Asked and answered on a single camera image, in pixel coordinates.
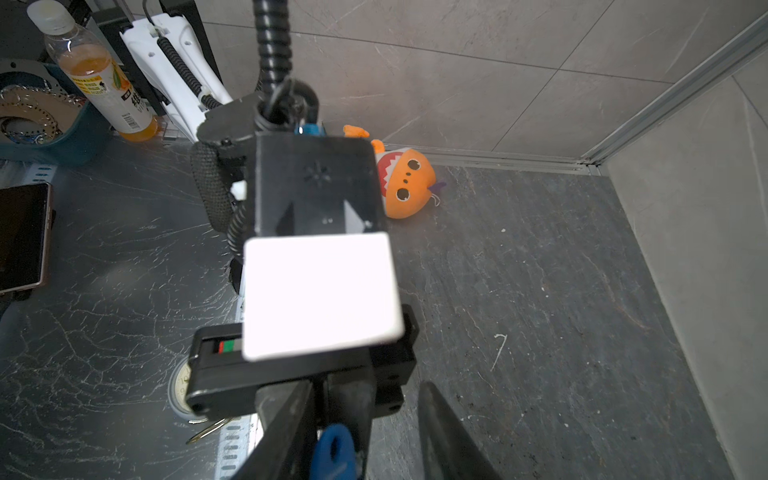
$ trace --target bottle label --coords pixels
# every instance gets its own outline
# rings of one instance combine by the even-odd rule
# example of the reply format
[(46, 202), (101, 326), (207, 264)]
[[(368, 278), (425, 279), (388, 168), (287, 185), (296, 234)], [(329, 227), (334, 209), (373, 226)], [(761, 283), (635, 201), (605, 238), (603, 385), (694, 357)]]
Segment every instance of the bottle label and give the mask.
[(69, 75), (88, 100), (115, 130), (135, 134), (149, 127), (152, 113), (114, 60), (104, 70), (90, 75)]

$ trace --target watch face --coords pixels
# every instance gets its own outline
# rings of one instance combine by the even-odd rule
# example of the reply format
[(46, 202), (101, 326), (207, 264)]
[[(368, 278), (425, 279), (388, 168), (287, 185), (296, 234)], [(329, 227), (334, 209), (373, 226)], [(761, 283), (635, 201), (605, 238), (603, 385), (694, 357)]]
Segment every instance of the watch face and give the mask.
[(181, 368), (177, 370), (176, 377), (173, 379), (173, 382), (174, 382), (173, 394), (174, 394), (174, 400), (176, 402), (176, 406), (184, 410), (185, 412), (193, 415), (194, 412), (187, 405), (187, 402), (184, 400), (184, 397), (187, 396), (187, 385), (189, 385), (191, 373), (192, 373), (192, 369), (190, 368), (189, 364), (185, 361), (181, 365)]

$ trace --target tile grout line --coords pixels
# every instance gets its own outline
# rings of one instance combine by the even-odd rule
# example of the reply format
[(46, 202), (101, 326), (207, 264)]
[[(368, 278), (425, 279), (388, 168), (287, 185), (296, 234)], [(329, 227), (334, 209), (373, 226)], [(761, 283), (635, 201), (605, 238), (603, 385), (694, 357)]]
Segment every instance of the tile grout line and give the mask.
[(558, 71), (560, 71), (560, 69), (561, 69), (561, 68), (563, 68), (563, 65), (565, 65), (565, 62), (566, 62), (566, 61), (568, 61), (568, 59), (571, 57), (571, 55), (573, 55), (573, 54), (574, 54), (574, 52), (576, 51), (576, 49), (578, 48), (578, 46), (579, 46), (579, 45), (581, 45), (581, 43), (584, 41), (584, 39), (587, 37), (587, 35), (589, 35), (589, 34), (590, 34), (590, 32), (592, 31), (592, 28), (594, 28), (594, 26), (598, 24), (598, 22), (600, 21), (600, 19), (601, 19), (601, 18), (603, 18), (603, 15), (605, 15), (605, 12), (607, 12), (607, 11), (608, 11), (608, 9), (611, 7), (611, 5), (613, 5), (613, 4), (614, 4), (614, 2), (616, 2), (616, 0), (611, 0), (611, 3), (609, 3), (609, 4), (608, 4), (608, 7), (606, 7), (606, 8), (605, 8), (605, 10), (603, 10), (603, 13), (601, 13), (601, 14), (600, 14), (600, 16), (598, 17), (598, 19), (594, 21), (594, 23), (593, 23), (593, 24), (592, 24), (592, 26), (589, 28), (589, 30), (587, 30), (587, 33), (585, 33), (585, 34), (584, 34), (584, 36), (583, 36), (583, 37), (581, 37), (581, 40), (579, 40), (579, 41), (578, 41), (578, 43), (576, 44), (576, 46), (574, 47), (574, 49), (573, 49), (573, 50), (571, 50), (571, 53), (569, 53), (569, 54), (568, 54), (568, 56), (567, 56), (567, 57), (565, 57), (565, 60), (563, 60), (563, 63), (561, 63), (561, 64), (560, 64), (560, 66), (559, 66), (559, 67), (558, 67), (558, 69), (555, 71), (555, 73), (554, 73), (554, 74), (552, 74), (552, 76), (549, 78), (549, 80), (547, 80), (547, 83), (545, 83), (545, 84), (544, 84), (544, 86), (543, 86), (543, 87), (541, 87), (541, 90), (539, 90), (539, 91), (538, 91), (538, 93), (536, 94), (536, 96), (535, 96), (535, 97), (533, 97), (533, 100), (531, 100), (531, 103), (529, 103), (529, 104), (528, 104), (528, 106), (527, 106), (527, 107), (525, 107), (525, 109), (523, 110), (523, 112), (522, 112), (522, 113), (520, 113), (520, 114), (518, 115), (518, 117), (515, 119), (515, 122), (514, 122), (514, 123), (512, 123), (512, 125), (510, 125), (510, 126), (509, 126), (509, 129), (506, 131), (506, 133), (504, 133), (504, 134), (502, 135), (502, 137), (498, 139), (498, 142), (496, 142), (496, 145), (494, 145), (494, 146), (493, 146), (493, 148), (491, 149), (491, 151), (496, 151), (496, 147), (498, 147), (498, 145), (499, 145), (499, 144), (502, 142), (502, 140), (504, 140), (504, 137), (506, 137), (507, 135), (509, 135), (509, 132), (511, 132), (511, 131), (512, 131), (512, 128), (513, 128), (513, 127), (514, 127), (514, 126), (515, 126), (515, 125), (518, 123), (518, 121), (519, 121), (519, 120), (522, 118), (522, 116), (525, 114), (525, 112), (526, 112), (526, 111), (528, 111), (528, 109), (531, 107), (531, 105), (533, 105), (533, 102), (535, 102), (535, 101), (536, 101), (536, 99), (538, 98), (538, 96), (539, 96), (539, 95), (540, 95), (540, 94), (541, 94), (541, 93), (544, 91), (544, 89), (547, 87), (547, 85), (549, 85), (549, 82), (551, 82), (551, 81), (552, 81), (552, 78), (554, 78), (554, 76), (558, 74)]
[(741, 94), (744, 96), (744, 98), (746, 98), (746, 101), (748, 101), (750, 105), (752, 105), (752, 108), (755, 109), (755, 113), (757, 114), (757, 117), (760, 120), (762, 120), (763, 124), (766, 126), (766, 128), (768, 128), (768, 121), (763, 116), (763, 114), (760, 113), (760, 110), (757, 109), (757, 105), (755, 105), (755, 102), (753, 102), (750, 96), (746, 94), (746, 90), (744, 90), (744, 88), (741, 86), (741, 83), (739, 83), (739, 81), (737, 80), (736, 75), (732, 74), (730, 77), (733, 79), (734, 82), (736, 82), (736, 86), (739, 88), (739, 90), (741, 90)]
[[(221, 25), (223, 27), (254, 28), (255, 29), (255, 27), (251, 27), (251, 26), (232, 25), (230, 23), (219, 23), (219, 22), (203, 22), (203, 23), (204, 24), (211, 24), (211, 25)], [(474, 58), (476, 60), (494, 61), (494, 62), (497, 62), (497, 63), (503, 63), (503, 64), (507, 64), (507, 65), (517, 65), (517, 66), (521, 66), (521, 67), (543, 68), (545, 70), (554, 70), (554, 71), (562, 70), (562, 71), (569, 71), (569, 72), (573, 72), (573, 73), (580, 73), (580, 74), (586, 74), (586, 75), (597, 75), (599, 77), (624, 78), (624, 79), (627, 79), (627, 80), (649, 81), (649, 82), (653, 82), (653, 83), (661, 83), (661, 84), (667, 84), (667, 85), (674, 84), (673, 82), (669, 82), (669, 81), (651, 80), (651, 79), (648, 79), (648, 78), (624, 77), (622, 75), (594, 73), (594, 72), (591, 72), (591, 71), (580, 71), (580, 70), (571, 70), (571, 69), (568, 69), (568, 68), (562, 68), (562, 65), (565, 65), (565, 62), (568, 61), (568, 58), (571, 57), (571, 55), (573, 54), (573, 51), (570, 54), (568, 54), (566, 59), (561, 64), (560, 68), (554, 68), (554, 67), (543, 67), (541, 65), (533, 65), (533, 64), (528, 64), (528, 63), (522, 63), (520, 61), (498, 60), (497, 58), (486, 58), (486, 57), (473, 57), (471, 55), (464, 55), (464, 54), (461, 54), (461, 53), (454, 53), (454, 52), (451, 52), (451, 51), (433, 50), (431, 48), (413, 47), (411, 45), (398, 45), (398, 44), (395, 44), (395, 43), (386, 43), (386, 42), (382, 42), (382, 41), (363, 40), (361, 38), (337, 37), (335, 35), (326, 35), (326, 34), (322, 34), (322, 33), (309, 33), (309, 32), (306, 32), (306, 31), (295, 31), (295, 30), (292, 30), (291, 33), (295, 33), (295, 34), (298, 34), (298, 35), (312, 35), (312, 36), (315, 36), (315, 37), (323, 37), (323, 38), (334, 38), (336, 40), (361, 41), (363, 43), (373, 43), (375, 45), (386, 45), (388, 47), (407, 48), (409, 50), (430, 51), (432, 53), (439, 53), (439, 54), (444, 54), (444, 55), (453, 55), (455, 57)]]

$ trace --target bottle cap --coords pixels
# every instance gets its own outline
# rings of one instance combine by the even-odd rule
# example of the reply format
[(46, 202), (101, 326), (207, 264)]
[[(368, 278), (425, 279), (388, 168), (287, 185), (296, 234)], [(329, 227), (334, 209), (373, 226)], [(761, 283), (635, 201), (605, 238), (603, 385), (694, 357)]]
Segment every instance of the bottle cap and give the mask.
[(74, 18), (55, 0), (38, 0), (27, 7), (27, 15), (46, 35), (63, 35), (74, 28)]

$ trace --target gray tile wall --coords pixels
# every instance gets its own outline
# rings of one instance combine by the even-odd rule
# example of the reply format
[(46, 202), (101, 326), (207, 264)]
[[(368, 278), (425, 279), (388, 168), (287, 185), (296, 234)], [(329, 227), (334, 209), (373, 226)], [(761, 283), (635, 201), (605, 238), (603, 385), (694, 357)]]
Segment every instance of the gray tile wall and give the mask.
[(768, 52), (607, 171), (741, 480), (768, 478)]
[[(141, 12), (141, 0), (128, 3)], [(224, 84), (234, 96), (251, 91), (251, 1), (197, 5)], [(578, 157), (768, 10), (768, 0), (289, 7), (296, 75), (318, 91), (331, 132), (352, 123), (394, 144)]]

